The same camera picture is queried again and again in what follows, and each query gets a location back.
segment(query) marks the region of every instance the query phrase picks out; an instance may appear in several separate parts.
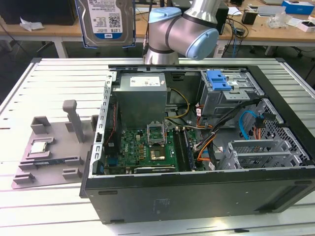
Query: motherboard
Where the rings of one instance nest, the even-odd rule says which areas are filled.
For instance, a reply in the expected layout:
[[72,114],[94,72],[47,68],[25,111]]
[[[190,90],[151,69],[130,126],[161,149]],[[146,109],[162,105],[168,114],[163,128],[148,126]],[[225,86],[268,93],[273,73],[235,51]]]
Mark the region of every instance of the motherboard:
[[[123,130],[121,139],[121,152],[118,158],[107,157],[107,166],[110,174],[132,173],[155,173],[155,172],[178,172],[183,171],[181,167],[182,157],[181,144],[177,142],[180,130],[165,129],[165,142],[163,144],[154,144],[151,140],[159,140],[160,130]],[[195,131],[185,130],[187,134],[187,151],[191,153],[193,145],[197,139]]]

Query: hard drive label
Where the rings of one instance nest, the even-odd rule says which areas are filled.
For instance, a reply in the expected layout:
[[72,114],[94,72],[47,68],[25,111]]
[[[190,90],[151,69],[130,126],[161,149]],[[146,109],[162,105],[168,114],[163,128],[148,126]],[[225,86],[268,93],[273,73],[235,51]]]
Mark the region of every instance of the hard drive label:
[[122,14],[116,0],[89,0],[93,33],[100,39],[117,39],[123,34]]

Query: aluminum extrusion table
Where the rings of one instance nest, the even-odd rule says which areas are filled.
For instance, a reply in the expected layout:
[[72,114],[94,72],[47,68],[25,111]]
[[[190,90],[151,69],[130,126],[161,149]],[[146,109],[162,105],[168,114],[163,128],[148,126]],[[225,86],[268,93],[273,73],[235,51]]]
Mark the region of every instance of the aluminum extrusion table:
[[[181,63],[196,63],[187,59]],[[97,115],[108,64],[141,64],[141,59],[34,60],[0,106],[0,235],[224,235],[315,234],[315,192],[283,213],[102,225],[80,183],[12,190],[11,183],[32,132],[34,116],[67,121],[65,99],[76,99],[81,119]],[[315,93],[285,62],[275,59],[207,59],[200,64],[258,65],[315,135]]]

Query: computer chip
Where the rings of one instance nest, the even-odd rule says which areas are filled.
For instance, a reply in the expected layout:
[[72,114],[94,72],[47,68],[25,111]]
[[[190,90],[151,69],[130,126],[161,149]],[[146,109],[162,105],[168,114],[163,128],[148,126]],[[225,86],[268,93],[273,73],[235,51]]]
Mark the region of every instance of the computer chip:
[[152,161],[165,160],[165,147],[151,147],[150,159]]

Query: power supply label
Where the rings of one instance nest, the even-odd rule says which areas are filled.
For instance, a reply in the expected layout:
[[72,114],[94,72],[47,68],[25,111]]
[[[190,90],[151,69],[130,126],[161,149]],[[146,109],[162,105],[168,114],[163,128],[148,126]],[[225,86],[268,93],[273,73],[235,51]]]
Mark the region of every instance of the power supply label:
[[150,87],[160,86],[159,77],[134,76],[130,78],[130,87]]
[[118,39],[123,35],[122,13],[116,0],[87,0],[93,33],[100,39]]

